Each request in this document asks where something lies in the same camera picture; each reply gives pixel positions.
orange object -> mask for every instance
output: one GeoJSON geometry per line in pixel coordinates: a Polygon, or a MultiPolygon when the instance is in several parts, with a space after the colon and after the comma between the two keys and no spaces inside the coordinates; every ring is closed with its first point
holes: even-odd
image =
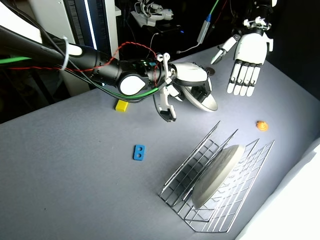
{"type": "Polygon", "coordinates": [[[256,127],[263,132],[267,131],[269,128],[268,124],[265,121],[257,121],[256,127]]]}

gray table surface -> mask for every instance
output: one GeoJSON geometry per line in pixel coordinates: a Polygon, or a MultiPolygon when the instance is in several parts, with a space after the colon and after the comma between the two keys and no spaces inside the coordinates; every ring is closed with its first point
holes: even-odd
{"type": "MultiPolygon", "coordinates": [[[[216,52],[182,60],[209,67],[216,52]]],[[[172,99],[177,121],[166,123],[151,98],[120,113],[96,89],[1,124],[0,239],[234,239],[320,131],[320,102],[268,62],[252,97],[227,94],[232,57],[213,66],[213,113],[172,99]],[[157,194],[218,121],[218,143],[236,129],[235,144],[276,142],[231,231],[195,233],[157,194]]]]}

dish rack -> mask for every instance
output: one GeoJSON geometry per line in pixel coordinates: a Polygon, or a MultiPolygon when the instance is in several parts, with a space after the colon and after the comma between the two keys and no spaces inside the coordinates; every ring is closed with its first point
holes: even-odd
{"type": "Polygon", "coordinates": [[[166,181],[159,194],[195,232],[200,233],[227,233],[231,229],[274,145],[272,141],[256,151],[259,139],[246,145],[240,161],[219,189],[201,208],[196,209],[191,200],[194,185],[238,131],[218,145],[212,136],[219,123],[166,181]]]}

blue block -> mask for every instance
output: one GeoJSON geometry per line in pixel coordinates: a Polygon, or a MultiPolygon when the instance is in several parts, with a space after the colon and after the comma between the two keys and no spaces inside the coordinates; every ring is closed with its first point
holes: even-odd
{"type": "Polygon", "coordinates": [[[133,159],[142,161],[145,157],[145,145],[135,145],[133,159]]]}

robotic arm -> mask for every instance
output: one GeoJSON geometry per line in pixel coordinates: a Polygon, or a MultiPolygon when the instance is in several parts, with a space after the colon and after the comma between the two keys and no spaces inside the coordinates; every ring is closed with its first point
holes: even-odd
{"type": "Polygon", "coordinates": [[[205,70],[193,63],[168,63],[168,53],[157,55],[157,62],[144,59],[119,61],[91,47],[70,44],[51,35],[41,26],[28,23],[15,11],[17,9],[8,3],[0,2],[0,54],[29,57],[49,69],[61,69],[67,59],[67,71],[83,79],[81,73],[87,82],[101,90],[104,89],[97,83],[117,88],[119,93],[113,93],[113,96],[128,102],[160,92],[157,110],[167,122],[176,120],[174,107],[168,101],[169,95],[179,101],[185,97],[191,102],[197,100],[200,106],[195,105],[199,108],[204,101],[206,105],[212,103],[210,78],[205,70]],[[184,95],[186,87],[192,89],[192,94],[184,95]]]}
{"type": "Polygon", "coordinates": [[[273,51],[273,39],[268,38],[265,31],[271,28],[267,21],[268,15],[277,0],[255,0],[250,19],[243,21],[243,28],[229,38],[218,53],[212,58],[216,64],[236,44],[234,67],[231,72],[227,92],[240,96],[252,96],[260,69],[264,64],[268,50],[273,51]]]}

